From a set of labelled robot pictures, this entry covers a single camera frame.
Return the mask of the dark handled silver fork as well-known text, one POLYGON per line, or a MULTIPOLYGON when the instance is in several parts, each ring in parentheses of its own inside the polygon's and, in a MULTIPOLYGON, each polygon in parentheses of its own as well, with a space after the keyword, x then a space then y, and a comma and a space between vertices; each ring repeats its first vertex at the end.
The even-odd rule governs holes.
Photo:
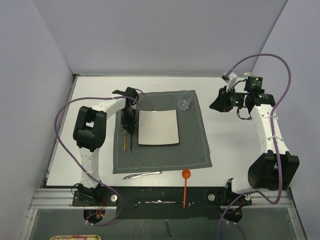
POLYGON ((134 137, 134 134, 131 133, 131 134, 130 134, 130 151, 131 151, 131 152, 132 152, 132 150, 133 150, 133 137, 134 137))

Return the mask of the gold fork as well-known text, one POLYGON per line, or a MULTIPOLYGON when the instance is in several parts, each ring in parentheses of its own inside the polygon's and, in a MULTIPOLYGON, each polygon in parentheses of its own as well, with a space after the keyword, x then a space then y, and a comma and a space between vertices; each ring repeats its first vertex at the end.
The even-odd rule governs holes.
POLYGON ((124 151, 127 150, 127 130, 124 132, 124 151))

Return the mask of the white square plate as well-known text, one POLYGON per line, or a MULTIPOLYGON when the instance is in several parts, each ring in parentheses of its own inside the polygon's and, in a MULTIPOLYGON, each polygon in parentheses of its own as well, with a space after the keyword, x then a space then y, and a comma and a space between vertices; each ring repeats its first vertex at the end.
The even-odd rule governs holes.
POLYGON ((138 144, 166 146, 180 143, 176 110, 140 110, 138 144))

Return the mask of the clear plastic cup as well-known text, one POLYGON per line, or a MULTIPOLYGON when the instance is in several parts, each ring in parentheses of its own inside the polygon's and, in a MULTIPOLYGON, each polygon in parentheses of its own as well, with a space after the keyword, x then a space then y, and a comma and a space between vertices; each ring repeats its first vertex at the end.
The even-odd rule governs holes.
POLYGON ((193 99, 193 93, 189 90, 181 90, 177 94, 177 107, 180 110, 187 110, 193 99))

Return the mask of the dark grey cloth placemat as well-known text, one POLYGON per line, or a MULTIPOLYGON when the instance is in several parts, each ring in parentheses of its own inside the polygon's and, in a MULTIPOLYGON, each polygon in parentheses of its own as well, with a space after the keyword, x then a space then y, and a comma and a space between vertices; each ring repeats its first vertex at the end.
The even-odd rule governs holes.
POLYGON ((176 110, 179 143, 172 145, 139 145, 138 130, 133 134, 132 151, 130 137, 124 151, 125 130, 121 125, 121 115, 115 115, 113 138, 113 173, 127 174, 153 171, 178 171, 212 167, 210 148, 207 141, 202 112, 195 90, 187 110, 178 108, 178 92, 148 92, 139 97, 143 107, 136 110, 168 111, 176 110))

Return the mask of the silver table knife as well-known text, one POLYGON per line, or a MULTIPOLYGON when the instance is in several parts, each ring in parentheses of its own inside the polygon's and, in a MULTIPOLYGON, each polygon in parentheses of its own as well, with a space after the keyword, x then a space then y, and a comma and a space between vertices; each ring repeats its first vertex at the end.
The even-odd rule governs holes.
POLYGON ((144 177, 144 176, 160 175, 160 174, 162 174, 162 171, 142 172, 142 173, 135 173, 135 174, 127 175, 123 179, 128 180, 128 179, 135 179, 135 178, 140 178, 140 177, 144 177))

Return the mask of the orange plastic spoon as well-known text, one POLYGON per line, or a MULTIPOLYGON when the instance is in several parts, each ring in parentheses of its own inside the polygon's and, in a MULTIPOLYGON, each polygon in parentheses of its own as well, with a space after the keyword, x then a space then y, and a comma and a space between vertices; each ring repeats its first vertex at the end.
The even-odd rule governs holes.
POLYGON ((189 169, 184 169, 182 171, 182 177, 184 178, 184 190, 183 190, 183 208, 186 208, 187 202, 187 183, 188 179, 191 177, 191 172, 189 169))

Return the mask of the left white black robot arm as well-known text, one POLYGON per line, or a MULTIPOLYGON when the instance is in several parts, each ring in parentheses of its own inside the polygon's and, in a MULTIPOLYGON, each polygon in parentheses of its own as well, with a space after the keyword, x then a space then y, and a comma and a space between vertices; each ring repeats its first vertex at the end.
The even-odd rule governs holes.
POLYGON ((135 105, 138 100, 138 92, 132 87, 127 87, 125 91, 113 91, 110 100, 91 107, 82 106, 79 109, 73 130, 73 139, 79 148, 81 166, 84 168, 78 191, 92 206, 99 204, 102 199, 102 193, 98 190, 101 184, 99 151, 106 139, 107 120, 119 113, 120 124, 132 135, 137 123, 135 105))

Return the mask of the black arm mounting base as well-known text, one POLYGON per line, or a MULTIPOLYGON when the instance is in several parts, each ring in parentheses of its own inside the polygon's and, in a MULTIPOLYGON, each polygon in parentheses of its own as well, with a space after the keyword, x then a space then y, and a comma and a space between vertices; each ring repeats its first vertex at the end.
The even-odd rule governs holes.
POLYGON ((217 220, 238 197, 224 187, 101 187, 92 198, 73 193, 72 206, 104 209, 114 207, 120 220, 180 220, 207 218, 217 220))

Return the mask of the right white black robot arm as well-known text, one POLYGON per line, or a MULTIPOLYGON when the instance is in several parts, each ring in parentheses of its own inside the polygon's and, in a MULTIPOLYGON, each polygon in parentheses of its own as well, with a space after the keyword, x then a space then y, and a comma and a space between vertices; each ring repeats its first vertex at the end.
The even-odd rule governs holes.
POLYGON ((221 113, 246 108, 257 130, 260 156, 244 176, 228 181, 229 188, 222 192, 222 197, 230 205, 239 201, 244 193, 259 189, 286 190, 300 164, 298 156, 292 155, 285 144, 274 110, 275 99, 262 89, 262 77, 247 77, 244 92, 236 92, 237 78, 233 72, 222 76, 227 85, 219 89, 209 107, 221 113))

